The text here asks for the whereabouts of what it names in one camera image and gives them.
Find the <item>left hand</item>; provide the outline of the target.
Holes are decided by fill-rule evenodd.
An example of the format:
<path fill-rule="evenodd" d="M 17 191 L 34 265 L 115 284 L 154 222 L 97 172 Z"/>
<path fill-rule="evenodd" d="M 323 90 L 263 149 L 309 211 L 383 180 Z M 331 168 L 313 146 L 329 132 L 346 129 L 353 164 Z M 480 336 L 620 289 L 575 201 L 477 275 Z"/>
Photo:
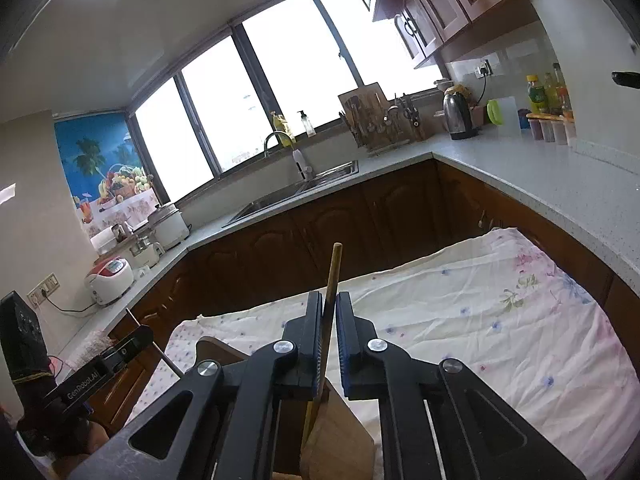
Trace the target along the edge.
<path fill-rule="evenodd" d="M 1 478 L 68 479 L 91 454 L 110 440 L 105 429 L 85 418 L 48 427 L 17 422 L 1 409 Z"/>

